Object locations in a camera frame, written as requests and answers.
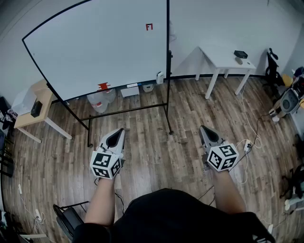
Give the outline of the black equipment frame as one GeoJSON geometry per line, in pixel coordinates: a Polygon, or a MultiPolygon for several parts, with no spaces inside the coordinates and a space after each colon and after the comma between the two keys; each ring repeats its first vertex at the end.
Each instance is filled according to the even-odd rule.
{"type": "Polygon", "coordinates": [[[287,192],[294,192],[300,199],[302,199],[304,195],[304,189],[302,189],[301,185],[304,183],[304,164],[299,165],[296,170],[290,169],[291,177],[282,176],[281,179],[285,179],[288,183],[288,187],[285,192],[279,196],[279,198],[283,198],[287,192]]]}

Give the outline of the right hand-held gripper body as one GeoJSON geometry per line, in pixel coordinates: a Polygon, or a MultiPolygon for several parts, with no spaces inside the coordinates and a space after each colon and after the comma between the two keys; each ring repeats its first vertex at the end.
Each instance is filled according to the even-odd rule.
{"type": "Polygon", "coordinates": [[[224,142],[222,145],[213,146],[207,152],[205,165],[216,171],[231,169],[237,162],[238,150],[233,143],[224,142]]]}

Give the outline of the clear plastic water jug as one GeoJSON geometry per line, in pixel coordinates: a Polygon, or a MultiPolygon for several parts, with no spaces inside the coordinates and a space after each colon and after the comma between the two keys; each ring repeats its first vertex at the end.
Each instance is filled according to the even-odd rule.
{"type": "Polygon", "coordinates": [[[116,98],[116,90],[110,89],[107,91],[104,91],[105,99],[108,101],[108,103],[112,103],[116,98]]]}
{"type": "Polygon", "coordinates": [[[102,92],[87,95],[87,99],[93,109],[98,113],[104,113],[108,107],[108,100],[102,92]]]}

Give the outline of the white plastic bag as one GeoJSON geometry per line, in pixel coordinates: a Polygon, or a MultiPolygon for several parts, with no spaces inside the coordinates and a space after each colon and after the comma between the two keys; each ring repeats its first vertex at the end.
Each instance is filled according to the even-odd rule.
{"type": "Polygon", "coordinates": [[[11,108],[18,116],[24,115],[31,112],[36,99],[32,88],[25,89],[16,96],[11,108]]]}

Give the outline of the black framed whiteboard on stand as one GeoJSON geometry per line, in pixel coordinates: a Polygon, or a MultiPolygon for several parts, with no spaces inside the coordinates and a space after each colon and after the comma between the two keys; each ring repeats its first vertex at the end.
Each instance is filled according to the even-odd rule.
{"type": "Polygon", "coordinates": [[[170,0],[83,0],[46,19],[22,42],[63,105],[128,84],[171,80],[170,0]]]}

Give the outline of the black folding chair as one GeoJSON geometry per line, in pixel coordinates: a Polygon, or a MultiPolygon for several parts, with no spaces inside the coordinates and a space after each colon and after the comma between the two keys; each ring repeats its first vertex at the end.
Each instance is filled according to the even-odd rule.
{"type": "Polygon", "coordinates": [[[53,210],[56,214],[56,220],[62,231],[68,237],[69,240],[73,240],[75,229],[84,223],[83,219],[74,209],[75,206],[81,206],[81,208],[86,212],[83,207],[84,204],[89,203],[89,201],[84,201],[81,203],[62,206],[59,207],[56,204],[53,204],[53,210]]]}

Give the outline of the black office chair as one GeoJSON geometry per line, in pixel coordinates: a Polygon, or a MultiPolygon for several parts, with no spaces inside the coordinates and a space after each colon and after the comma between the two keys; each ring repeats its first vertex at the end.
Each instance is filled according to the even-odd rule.
{"type": "Polygon", "coordinates": [[[276,96],[278,94],[278,87],[284,86],[283,79],[281,75],[278,73],[277,68],[279,67],[276,61],[278,60],[278,56],[273,52],[272,48],[269,48],[267,51],[267,61],[268,67],[266,68],[265,73],[265,81],[263,87],[269,87],[272,95],[276,96]]]}

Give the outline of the white square table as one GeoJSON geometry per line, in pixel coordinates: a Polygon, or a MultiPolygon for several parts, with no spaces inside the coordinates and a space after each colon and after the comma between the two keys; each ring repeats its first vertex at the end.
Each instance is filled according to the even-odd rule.
{"type": "Polygon", "coordinates": [[[237,90],[235,91],[235,95],[238,95],[240,93],[240,91],[246,84],[247,79],[249,78],[251,72],[256,70],[256,67],[251,63],[249,59],[242,59],[243,64],[239,65],[235,61],[236,56],[234,55],[234,52],[226,47],[217,47],[212,45],[201,44],[199,45],[199,49],[202,53],[202,56],[200,58],[200,61],[198,62],[195,80],[196,81],[199,80],[201,71],[203,70],[205,64],[210,63],[214,67],[211,82],[205,94],[206,99],[210,97],[213,87],[216,83],[216,80],[221,70],[225,71],[224,78],[228,77],[229,72],[232,69],[245,70],[246,72],[245,76],[243,77],[241,83],[239,84],[237,90]]]}

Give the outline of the white cardboard floor box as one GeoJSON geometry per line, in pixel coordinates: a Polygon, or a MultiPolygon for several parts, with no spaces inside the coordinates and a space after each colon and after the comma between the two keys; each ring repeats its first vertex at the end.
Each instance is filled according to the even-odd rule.
{"type": "Polygon", "coordinates": [[[129,96],[134,96],[134,95],[139,95],[139,87],[130,87],[130,88],[125,88],[121,89],[121,94],[123,98],[129,97],[129,96]]]}

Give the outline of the wooden side table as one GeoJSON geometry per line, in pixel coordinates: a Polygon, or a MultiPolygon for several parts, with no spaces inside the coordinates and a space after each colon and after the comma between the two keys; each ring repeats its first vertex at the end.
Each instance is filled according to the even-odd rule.
{"type": "Polygon", "coordinates": [[[72,136],[68,134],[66,131],[64,131],[62,128],[60,128],[57,124],[55,124],[49,117],[48,113],[50,110],[50,106],[53,101],[53,93],[48,88],[46,80],[41,80],[31,86],[31,89],[33,90],[34,94],[37,96],[38,101],[42,103],[42,108],[40,111],[40,115],[36,118],[32,117],[30,113],[26,113],[23,115],[18,115],[16,122],[15,122],[15,129],[18,129],[20,132],[24,133],[31,139],[33,139],[35,142],[41,143],[41,140],[25,129],[24,127],[28,125],[32,125],[39,122],[46,122],[48,125],[50,125],[53,129],[55,129],[57,132],[59,132],[61,135],[66,137],[69,140],[72,140],[72,136]]]}

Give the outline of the person's black shirt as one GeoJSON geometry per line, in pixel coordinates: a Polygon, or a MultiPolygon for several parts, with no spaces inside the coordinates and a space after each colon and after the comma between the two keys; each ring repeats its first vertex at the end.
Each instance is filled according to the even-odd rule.
{"type": "Polygon", "coordinates": [[[276,243],[252,212],[227,214],[175,189],[133,200],[112,226],[84,223],[72,243],[276,243]]]}

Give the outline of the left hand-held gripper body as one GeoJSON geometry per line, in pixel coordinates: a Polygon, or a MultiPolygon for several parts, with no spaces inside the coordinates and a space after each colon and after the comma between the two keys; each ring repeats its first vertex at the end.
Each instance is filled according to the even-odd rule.
{"type": "Polygon", "coordinates": [[[95,177],[114,179],[124,166],[124,162],[124,148],[109,150],[98,146],[92,153],[90,168],[95,177]]]}

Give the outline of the yellow cushion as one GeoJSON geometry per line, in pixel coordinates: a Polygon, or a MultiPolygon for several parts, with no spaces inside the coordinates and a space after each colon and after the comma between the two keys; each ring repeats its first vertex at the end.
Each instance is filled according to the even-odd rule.
{"type": "Polygon", "coordinates": [[[283,82],[285,84],[285,87],[289,88],[292,85],[292,83],[294,82],[294,77],[293,76],[290,77],[290,76],[288,76],[286,74],[283,74],[282,75],[282,80],[283,80],[283,82]]]}

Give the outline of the person's right forearm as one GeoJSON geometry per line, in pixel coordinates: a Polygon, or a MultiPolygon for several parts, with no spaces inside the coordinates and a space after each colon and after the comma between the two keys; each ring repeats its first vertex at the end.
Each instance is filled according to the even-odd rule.
{"type": "Polygon", "coordinates": [[[245,202],[230,173],[227,170],[222,172],[212,170],[211,174],[217,209],[231,215],[246,212],[245,202]]]}

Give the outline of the person's left forearm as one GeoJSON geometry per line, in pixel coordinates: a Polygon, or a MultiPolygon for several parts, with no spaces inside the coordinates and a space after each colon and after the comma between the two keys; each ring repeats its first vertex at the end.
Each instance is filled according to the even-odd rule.
{"type": "Polygon", "coordinates": [[[90,201],[85,223],[110,227],[115,216],[115,179],[101,178],[90,201]]]}

